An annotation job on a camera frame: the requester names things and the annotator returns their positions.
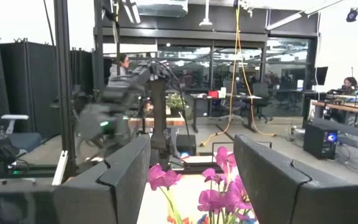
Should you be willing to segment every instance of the red object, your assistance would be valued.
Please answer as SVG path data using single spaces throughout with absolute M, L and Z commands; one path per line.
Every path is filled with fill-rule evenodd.
M 218 91 L 208 91 L 208 96 L 212 98 L 218 98 L 219 94 Z

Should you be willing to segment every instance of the ceiling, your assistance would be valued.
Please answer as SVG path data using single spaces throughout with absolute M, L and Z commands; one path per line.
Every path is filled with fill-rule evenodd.
M 210 5 L 232 6 L 233 0 L 209 0 Z M 264 9 L 305 10 L 325 0 L 248 0 L 251 7 Z M 205 0 L 188 0 L 189 4 L 205 4 Z

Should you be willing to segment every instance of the wall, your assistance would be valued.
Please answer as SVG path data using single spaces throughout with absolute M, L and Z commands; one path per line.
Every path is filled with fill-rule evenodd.
M 344 1 L 321 12 L 316 65 L 329 67 L 326 90 L 339 88 L 343 79 L 352 76 L 352 68 L 358 81 L 358 17 L 346 22 L 351 7 L 358 7 L 358 1 Z
M 46 0 L 52 31 L 55 33 L 53 0 Z M 93 1 L 68 0 L 71 47 L 91 50 L 94 45 Z M 0 38 L 2 43 L 28 38 L 30 42 L 51 44 L 42 0 L 0 0 Z

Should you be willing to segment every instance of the floor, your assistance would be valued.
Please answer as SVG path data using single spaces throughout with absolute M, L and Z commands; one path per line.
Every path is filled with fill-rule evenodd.
M 358 149 L 338 146 L 337 159 L 335 161 L 317 160 L 315 157 L 302 150 L 301 146 L 303 145 L 303 142 L 301 139 L 296 139 L 293 142 L 287 141 L 285 139 L 285 137 L 288 137 L 288 129 L 291 126 L 300 126 L 300 121 L 301 120 L 298 118 L 283 118 L 281 120 L 276 119 L 271 124 L 257 124 L 258 130 L 265 134 L 252 133 L 248 129 L 245 129 L 243 126 L 233 122 L 233 124 L 230 125 L 227 133 L 231 136 L 235 136 L 236 134 L 244 134 L 251 136 L 255 141 L 272 142 L 272 148 L 275 151 L 278 151 L 293 159 L 297 159 L 311 167 L 323 170 L 331 175 L 344 179 L 353 184 L 358 184 Z M 199 133 L 196 134 L 197 144 L 200 144 L 201 141 L 207 140 L 210 135 L 220 132 L 220 130 L 213 124 L 220 123 L 219 125 L 223 129 L 227 125 L 227 123 L 224 121 L 216 121 L 208 118 L 201 118 L 198 123 Z M 194 134 L 190 125 L 188 130 L 190 134 Z M 277 136 L 270 137 L 266 135 L 270 133 L 277 134 Z M 180 134 L 186 134 L 185 127 L 180 128 Z M 216 150 L 219 146 L 225 146 L 230 151 L 232 151 L 232 144 L 219 144 L 219 142 L 231 142 L 231 140 L 225 134 L 213 136 L 205 145 L 205 147 L 198 147 L 197 151 L 211 152 L 213 145 L 214 150 Z M 61 138 L 58 136 L 49 140 L 44 145 L 41 145 L 34 152 L 25 155 L 22 157 L 22 159 L 31 164 L 56 164 L 61 150 Z M 95 152 L 95 147 L 91 147 L 85 143 L 81 147 L 82 158 L 89 157 Z M 45 180 L 42 182 L 47 184 L 50 183 L 50 180 Z

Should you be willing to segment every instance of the black monitor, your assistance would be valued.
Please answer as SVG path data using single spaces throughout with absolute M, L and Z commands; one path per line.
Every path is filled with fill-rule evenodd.
M 314 85 L 324 85 L 326 82 L 328 67 L 318 67 L 313 69 L 312 77 Z

